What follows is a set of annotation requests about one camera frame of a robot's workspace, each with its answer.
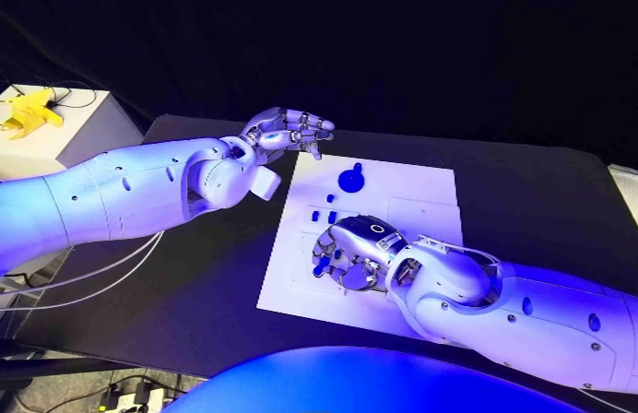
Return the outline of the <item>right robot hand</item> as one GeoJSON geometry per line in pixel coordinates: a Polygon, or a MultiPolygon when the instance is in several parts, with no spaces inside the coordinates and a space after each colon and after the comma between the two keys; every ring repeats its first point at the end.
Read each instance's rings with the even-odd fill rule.
{"type": "Polygon", "coordinates": [[[346,290],[386,292],[389,267],[406,246],[402,233],[378,217],[343,218],[316,241],[313,275],[329,276],[346,290]]]}

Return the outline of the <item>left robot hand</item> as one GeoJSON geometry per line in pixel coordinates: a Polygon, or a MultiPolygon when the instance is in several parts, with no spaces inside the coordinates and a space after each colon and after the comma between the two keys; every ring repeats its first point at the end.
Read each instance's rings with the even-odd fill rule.
{"type": "Polygon", "coordinates": [[[273,107],[251,118],[239,137],[265,165],[293,150],[320,160],[320,142],[334,138],[334,131],[334,123],[310,112],[273,107]]]}

